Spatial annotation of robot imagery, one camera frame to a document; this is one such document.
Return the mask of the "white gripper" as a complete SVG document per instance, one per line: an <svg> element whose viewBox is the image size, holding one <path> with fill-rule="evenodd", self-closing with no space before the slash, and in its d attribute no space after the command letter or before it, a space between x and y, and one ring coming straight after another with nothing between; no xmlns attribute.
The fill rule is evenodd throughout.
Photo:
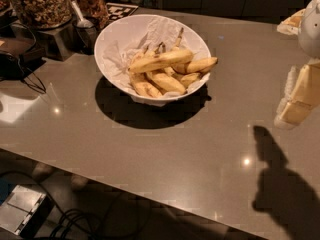
<svg viewBox="0 0 320 240"><path fill-rule="evenodd" d="M286 18L277 26L285 35L297 35L302 50L311 58L320 58L320 0ZM274 124L281 129L299 126L320 105L320 62L292 66L284 87L284 96L276 110Z"/></svg>

